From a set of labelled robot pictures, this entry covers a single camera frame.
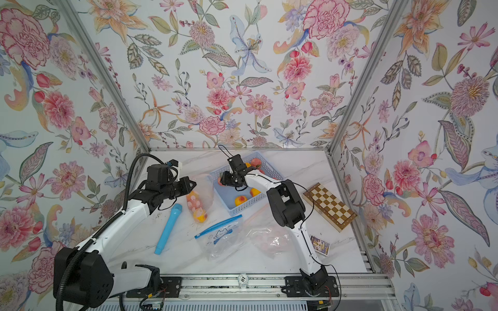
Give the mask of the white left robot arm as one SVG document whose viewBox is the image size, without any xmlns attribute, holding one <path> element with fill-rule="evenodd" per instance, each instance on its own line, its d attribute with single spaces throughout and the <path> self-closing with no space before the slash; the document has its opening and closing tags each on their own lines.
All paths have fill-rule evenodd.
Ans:
<svg viewBox="0 0 498 311">
<path fill-rule="evenodd" d="M 83 310 L 97 308 L 108 298 L 139 290 L 155 294 L 162 289 L 160 270 L 148 264 L 108 265 L 115 250 L 129 234 L 152 215 L 164 201 L 189 194 L 196 182 L 181 177 L 182 164 L 176 160 L 151 165 L 147 178 L 127 196 L 123 208 L 100 229 L 73 248 L 62 248 L 54 258 L 53 295 L 56 310 L 64 303 L 81 305 Z"/>
</svg>

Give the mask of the clear pink-zipper zip bag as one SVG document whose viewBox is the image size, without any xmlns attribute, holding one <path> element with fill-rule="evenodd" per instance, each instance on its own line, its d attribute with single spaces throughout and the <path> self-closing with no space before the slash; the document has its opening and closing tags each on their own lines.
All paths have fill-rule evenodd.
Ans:
<svg viewBox="0 0 498 311">
<path fill-rule="evenodd" d="M 186 196 L 187 205 L 196 223 L 202 224 L 207 220 L 208 211 L 214 201 L 214 184 L 209 174 L 198 174 L 190 177 L 196 185 Z"/>
</svg>

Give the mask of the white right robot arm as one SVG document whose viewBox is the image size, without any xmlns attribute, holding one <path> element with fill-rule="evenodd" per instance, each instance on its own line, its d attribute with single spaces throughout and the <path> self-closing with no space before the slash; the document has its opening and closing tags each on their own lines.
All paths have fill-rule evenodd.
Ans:
<svg viewBox="0 0 498 311">
<path fill-rule="evenodd" d="M 287 228 L 297 249 L 302 286 L 309 295 L 317 296 L 328 280 L 328 272 L 313 249 L 306 228 L 306 206 L 296 184 L 290 180 L 276 180 L 255 167 L 248 167 L 239 154 L 228 156 L 228 164 L 230 169 L 222 173 L 221 183 L 236 189 L 253 188 L 266 194 L 272 216 L 279 226 Z"/>
</svg>

